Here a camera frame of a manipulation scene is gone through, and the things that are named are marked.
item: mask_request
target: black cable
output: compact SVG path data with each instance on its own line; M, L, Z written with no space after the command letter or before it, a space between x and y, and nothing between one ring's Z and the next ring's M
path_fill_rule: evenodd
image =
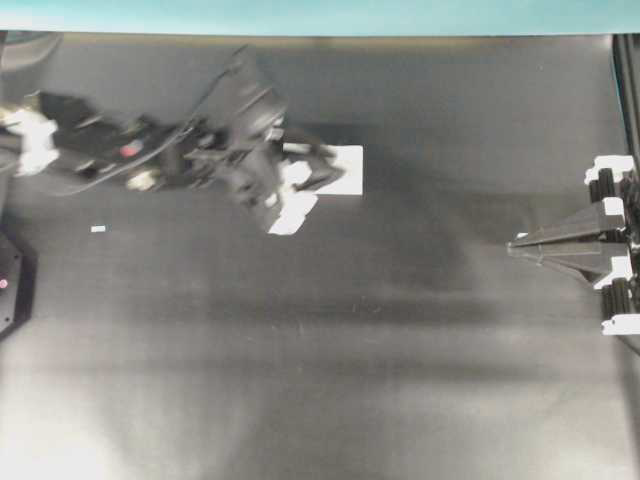
M188 129L188 127L191 124L191 122L194 120L194 118L198 114L198 112L199 112L200 108L202 107L202 105L204 104L204 102L215 91L215 89L220 84L220 81L233 70L233 59L242 50L244 50L245 48L247 48L247 45L243 45L242 47L240 47L238 50L236 50L229 57L229 60L227 60L226 67L224 68L224 70L222 70L218 75L216 75L213 78L213 80L211 80L211 83L209 84L207 89L202 93L202 95L200 95L198 97L197 101L194 103L193 107L191 108L191 110L189 111L189 113L185 117L185 119L182 121L182 123L180 125L178 125L169 134L169 136L167 138L165 138L165 140L163 140L162 143L160 143L160 145L158 145L156 148L154 148L150 152L145 153L140 158L137 158L136 160L134 160L134 161L132 161L130 163L127 163L126 165L122 165L121 167L115 168L115 169L111 170L110 172L105 173L100 178L97 178L96 180L88 182L88 183L82 185L81 187L69 189L69 190L64 191L64 192L47 192L47 194L48 195L52 195L54 197L69 197L71 195L76 195L78 193L82 193L84 191L89 190L90 188L95 187L96 185L101 184L102 182L105 182L105 181L107 181L107 180L109 180L109 179L111 179L111 178L113 178L113 177L115 177L117 175L120 175L121 173L124 173L124 172L126 172L128 170L131 170L132 168L139 167L140 165L142 165L142 164L148 162L149 160L151 160L152 158L154 158L156 155L162 153L164 150L166 150L168 147L170 147L178 138L180 138L181 135L183 135L185 133L185 131Z
M640 357L640 350L638 350L637 347L635 347L634 345L631 344L631 342L629 342L629 340L623 336L616 336L616 338L620 341L620 343L622 343L625 347L627 347L629 349L629 351L631 351L631 353L633 353L634 355Z

